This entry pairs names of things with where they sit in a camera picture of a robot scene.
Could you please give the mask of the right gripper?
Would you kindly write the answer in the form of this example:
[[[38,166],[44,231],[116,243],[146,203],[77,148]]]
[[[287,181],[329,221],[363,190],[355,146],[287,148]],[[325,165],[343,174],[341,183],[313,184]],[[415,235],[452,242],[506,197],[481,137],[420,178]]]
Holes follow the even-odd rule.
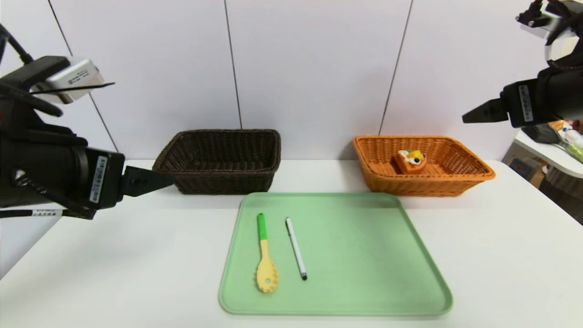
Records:
[[[510,84],[501,99],[491,99],[462,115],[465,124],[510,122],[514,128],[559,120],[581,120],[583,71],[546,68],[535,79]]]

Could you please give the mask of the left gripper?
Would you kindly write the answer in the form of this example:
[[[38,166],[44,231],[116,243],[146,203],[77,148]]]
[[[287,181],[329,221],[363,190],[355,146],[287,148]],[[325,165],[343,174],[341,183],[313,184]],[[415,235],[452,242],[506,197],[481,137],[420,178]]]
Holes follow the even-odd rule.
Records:
[[[56,203],[70,210],[114,207],[174,185],[171,174],[127,166],[125,157],[85,141],[12,143],[12,205]]]

